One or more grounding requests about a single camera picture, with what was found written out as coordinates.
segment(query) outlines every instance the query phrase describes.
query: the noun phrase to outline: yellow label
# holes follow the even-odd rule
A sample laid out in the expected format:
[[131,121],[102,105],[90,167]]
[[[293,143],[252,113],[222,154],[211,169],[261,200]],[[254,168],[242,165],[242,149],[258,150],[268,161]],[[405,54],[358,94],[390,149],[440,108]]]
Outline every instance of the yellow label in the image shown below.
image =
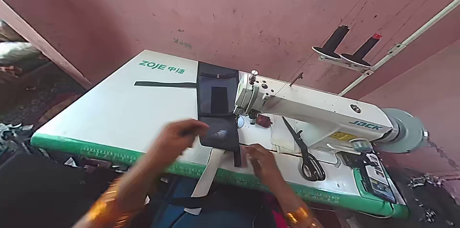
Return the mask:
[[354,134],[347,134],[347,133],[342,133],[342,132],[335,132],[331,134],[329,137],[340,140],[340,141],[350,141],[352,139],[358,138]]

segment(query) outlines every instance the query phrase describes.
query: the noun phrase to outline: white strap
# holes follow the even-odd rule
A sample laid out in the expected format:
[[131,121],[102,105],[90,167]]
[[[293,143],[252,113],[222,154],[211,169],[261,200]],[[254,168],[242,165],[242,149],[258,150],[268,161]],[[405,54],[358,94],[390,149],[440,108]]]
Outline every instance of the white strap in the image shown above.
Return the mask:
[[[195,190],[193,190],[192,198],[204,197],[209,192],[211,184],[213,183],[214,176],[216,175],[217,169],[220,165],[220,160],[225,150],[213,148],[211,149],[211,156],[207,162],[206,168],[200,177],[200,180],[196,184]],[[184,211],[187,213],[198,215],[201,208],[185,208]]]

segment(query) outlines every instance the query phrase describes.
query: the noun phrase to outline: scissors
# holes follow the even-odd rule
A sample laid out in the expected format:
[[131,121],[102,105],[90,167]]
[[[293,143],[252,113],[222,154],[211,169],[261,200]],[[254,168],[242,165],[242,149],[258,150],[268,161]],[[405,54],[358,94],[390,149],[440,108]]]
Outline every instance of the scissors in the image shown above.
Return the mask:
[[308,181],[323,181],[326,179],[326,173],[324,169],[319,164],[319,161],[313,156],[313,154],[308,152],[308,147],[300,137],[302,130],[298,131],[297,133],[294,131],[292,126],[288,123],[288,121],[284,118],[284,124],[286,125],[287,129],[290,131],[292,136],[294,137],[294,141],[300,148],[300,152],[302,153],[302,162],[299,165],[299,171],[302,177]]

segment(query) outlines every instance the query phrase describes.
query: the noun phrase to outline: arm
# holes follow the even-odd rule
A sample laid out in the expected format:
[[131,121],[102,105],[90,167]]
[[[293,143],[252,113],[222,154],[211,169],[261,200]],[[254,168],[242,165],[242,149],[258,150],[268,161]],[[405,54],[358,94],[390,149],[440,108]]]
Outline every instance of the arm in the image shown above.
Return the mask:
[[207,129],[205,123],[193,119],[167,125],[146,154],[73,227],[109,228],[128,219],[143,207],[147,190],[158,175]]
[[262,184],[268,186],[278,200],[281,209],[291,221],[291,227],[322,228],[305,202],[294,194],[289,184],[281,176],[273,153],[259,144],[247,147],[247,157],[251,161],[256,176]]

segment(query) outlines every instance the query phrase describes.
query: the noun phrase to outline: gold bangle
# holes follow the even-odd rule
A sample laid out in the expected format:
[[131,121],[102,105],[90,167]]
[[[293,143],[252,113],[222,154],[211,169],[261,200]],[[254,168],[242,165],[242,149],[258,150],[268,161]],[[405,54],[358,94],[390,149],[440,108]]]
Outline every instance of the gold bangle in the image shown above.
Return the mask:
[[305,210],[302,207],[297,208],[294,213],[286,213],[286,217],[291,224],[306,222],[308,223],[307,227],[320,228],[321,225],[319,224],[318,220],[316,218],[313,218],[313,216],[310,217],[310,215],[308,214],[307,210]]
[[131,216],[137,213],[137,211],[117,213],[116,200],[120,180],[121,178],[115,179],[104,194],[93,204],[88,211],[89,221],[107,223],[110,222],[114,216],[120,216],[114,225],[114,228],[120,228],[126,224]]

